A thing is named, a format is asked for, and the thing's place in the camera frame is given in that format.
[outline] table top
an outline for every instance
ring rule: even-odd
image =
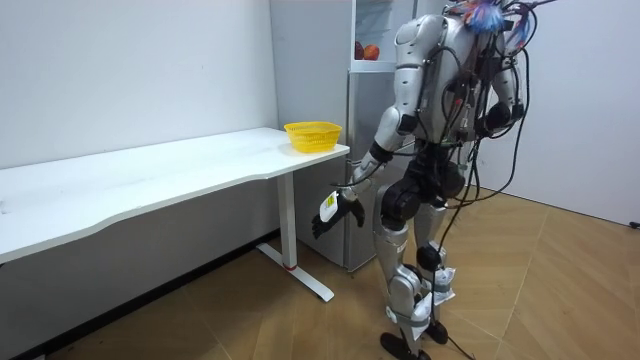
[[[0,170],[0,264],[120,220],[345,155],[258,128]]]

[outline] silver robot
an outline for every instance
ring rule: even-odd
[[[472,31],[447,8],[443,15],[403,25],[395,37],[395,104],[382,114],[373,144],[349,183],[333,192],[312,220],[316,238],[348,213],[362,226],[365,211],[358,195],[372,186],[405,138],[415,136],[404,177],[379,189],[373,212],[376,254],[388,286],[387,315],[401,335],[385,333],[380,341],[398,359],[429,359],[420,346],[421,333],[440,344],[448,340],[434,301],[450,286],[435,280],[446,269],[446,251],[435,236],[447,200],[466,181],[464,170],[451,161],[453,153],[510,129],[524,115],[515,56],[505,55],[503,31]],[[487,112],[491,88],[499,101]],[[403,264],[410,219],[418,268]]]

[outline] plastic basket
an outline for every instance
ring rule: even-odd
[[[293,147],[305,153],[333,149],[342,127],[322,121],[292,123],[284,126]]]

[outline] fruit picture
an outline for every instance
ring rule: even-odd
[[[359,41],[356,41],[356,47],[353,52],[354,52],[353,54],[354,59],[356,60],[364,59],[364,48],[362,47],[362,44],[360,44]]]
[[[378,57],[380,56],[380,48],[377,47],[376,45],[367,45],[367,47],[364,48],[364,59],[365,60],[378,60]]]

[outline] robot leg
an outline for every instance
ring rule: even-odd
[[[437,275],[444,275],[443,272],[449,272],[446,269],[447,252],[444,248],[440,250],[439,256],[437,256],[437,249],[439,243],[436,241],[436,235],[438,229],[444,222],[446,214],[446,208],[436,207],[431,204],[422,204],[420,210],[414,218],[414,234],[416,239],[416,247],[418,249],[418,268],[422,275],[422,294],[425,296],[427,293],[431,293],[433,289],[433,270],[436,269]],[[436,287],[433,296],[436,297],[436,301],[439,298],[446,298],[448,292],[450,292],[451,279],[447,284],[438,284],[436,280]],[[449,334],[447,329],[440,323],[440,306],[437,305],[432,310],[433,318],[429,328],[425,331],[435,342],[438,344],[446,344],[449,340]]]
[[[400,328],[401,338],[385,333],[382,346],[401,360],[429,360],[420,346],[420,336],[429,326],[431,294],[421,296],[422,276],[417,268],[402,263],[407,246],[409,226],[389,228],[382,222],[382,199],[389,186],[380,188],[376,196],[373,232],[376,254],[388,289],[387,316]]]

